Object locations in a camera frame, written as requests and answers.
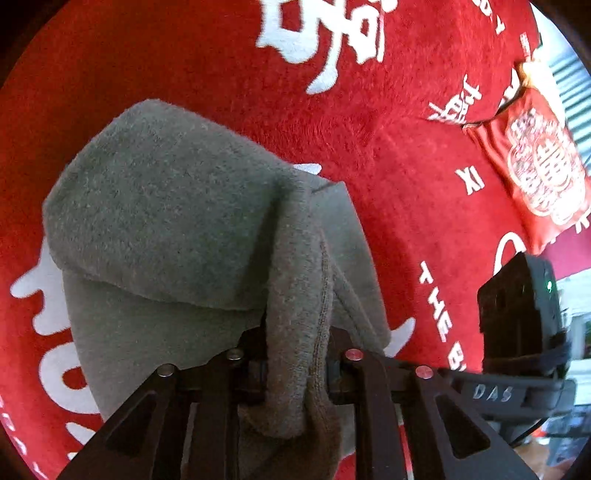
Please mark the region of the red patterned pillow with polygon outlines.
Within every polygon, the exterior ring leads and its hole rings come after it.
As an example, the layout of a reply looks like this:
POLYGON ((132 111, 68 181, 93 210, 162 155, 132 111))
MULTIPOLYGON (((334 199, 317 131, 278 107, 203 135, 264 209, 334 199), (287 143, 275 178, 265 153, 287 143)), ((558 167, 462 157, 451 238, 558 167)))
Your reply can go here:
POLYGON ((520 89, 492 119, 463 127, 501 176, 518 210, 529 251, 541 254, 590 215, 590 176, 566 127, 549 67, 526 60, 520 89))

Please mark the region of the grey fleece garment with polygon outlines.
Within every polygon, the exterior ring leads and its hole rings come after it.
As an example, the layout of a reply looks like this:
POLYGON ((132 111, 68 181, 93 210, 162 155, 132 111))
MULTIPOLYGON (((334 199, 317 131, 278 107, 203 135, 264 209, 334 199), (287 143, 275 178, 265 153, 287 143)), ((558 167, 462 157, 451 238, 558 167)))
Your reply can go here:
POLYGON ((390 329, 346 186, 158 100, 124 111, 43 205, 72 336, 103 417, 159 365, 204 364, 266 326, 263 406, 240 412, 245 479, 331 479, 353 410, 329 401, 332 327, 382 352, 390 329))

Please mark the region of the red blanket white characters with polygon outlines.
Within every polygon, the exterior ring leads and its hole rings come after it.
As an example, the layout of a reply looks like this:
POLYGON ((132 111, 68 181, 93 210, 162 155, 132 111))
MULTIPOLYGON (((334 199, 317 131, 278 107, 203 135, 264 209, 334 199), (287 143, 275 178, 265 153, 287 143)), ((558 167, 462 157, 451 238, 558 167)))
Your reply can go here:
POLYGON ((42 204, 65 165, 145 99, 197 112, 349 188, 407 360, 480 367, 476 292, 531 244, 462 121, 516 89, 525 1, 369 1, 375 27, 325 10, 291 59, 259 1, 70 1, 1 87, 1 426, 53 479, 100 418, 79 366, 42 204))

